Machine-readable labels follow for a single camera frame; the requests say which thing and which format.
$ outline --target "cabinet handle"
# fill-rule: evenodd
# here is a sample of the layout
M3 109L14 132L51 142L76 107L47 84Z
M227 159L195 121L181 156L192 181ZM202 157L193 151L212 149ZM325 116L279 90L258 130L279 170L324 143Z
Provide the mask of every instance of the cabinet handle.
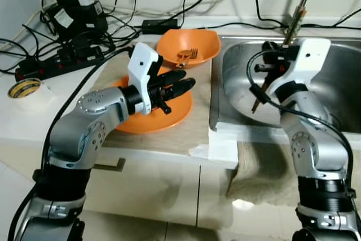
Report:
M93 166L93 169L112 170L114 172L121 172L123 171L124 165L125 165L125 159L119 158L116 166L95 164Z

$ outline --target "metal fork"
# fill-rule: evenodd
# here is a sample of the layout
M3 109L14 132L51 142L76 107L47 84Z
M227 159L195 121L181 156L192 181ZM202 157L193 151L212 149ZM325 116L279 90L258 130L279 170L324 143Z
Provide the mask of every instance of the metal fork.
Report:
M190 59L196 59L197 56L198 56L198 48L195 48L195 47L191 48L191 54L189 56L187 56L184 59L184 61L178 65L178 67L183 68L184 66L186 66L188 64Z

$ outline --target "orange plate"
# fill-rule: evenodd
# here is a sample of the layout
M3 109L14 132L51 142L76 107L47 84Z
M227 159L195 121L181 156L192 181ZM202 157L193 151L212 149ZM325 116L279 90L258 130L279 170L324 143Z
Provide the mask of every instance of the orange plate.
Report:
M221 40L217 33L207 29L170 29L158 41L157 52L171 65L179 63L182 50L198 49L195 59L190 59L183 68L193 68L217 56Z
M159 74L167 71L166 68L161 67ZM127 87L128 80L128 76L123 77L115 82L113 86ZM125 123L118 125L116 130L132 134L143 134L162 131L177 125L191 112L193 104L192 94L188 91L182 96L168 101L167 104L171 108L170 114L164 114L160 108L154 109L152 113L148 115L136 113L129 116L129 119Z

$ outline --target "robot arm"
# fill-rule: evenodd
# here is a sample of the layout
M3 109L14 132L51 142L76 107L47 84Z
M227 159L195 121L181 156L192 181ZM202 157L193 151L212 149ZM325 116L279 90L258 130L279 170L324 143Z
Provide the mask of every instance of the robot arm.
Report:
M267 70L267 92L281 103L280 123L289 138L298 175L296 213L303 229L294 234L293 241L361 241L360 219L353 203L356 194L346 181L349 156L344 143L326 125L294 114L304 112L332 123L328 110L307 89L321 70L330 45L320 38L303 39L287 48L265 44L264 49L276 52L265 54L266 65L255 67L256 72ZM251 91L262 100L257 89L253 84Z
M50 135L50 149L42 173L36 171L36 193L15 240L80 241L84 223L77 216L85 202L85 188L107 134L137 112L149 114L195 84L181 80L185 71L158 76L162 57L138 43L128 66L129 86L110 87L82 96L75 109L62 117Z

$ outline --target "stainless steel sink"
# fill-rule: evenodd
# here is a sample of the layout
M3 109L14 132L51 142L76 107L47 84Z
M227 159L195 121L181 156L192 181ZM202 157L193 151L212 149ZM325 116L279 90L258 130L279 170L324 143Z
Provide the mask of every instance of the stainless steel sink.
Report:
M248 90L246 64L261 50L265 40L282 43L282 37L222 36L221 53L212 61L212 97L210 127L228 123L259 128L279 128L278 110L260 104L256 113L251 107L254 96ZM343 132L361 134L361 39L331 38L332 46L322 70L312 80L313 91L334 117ZM259 85L264 73L253 73Z

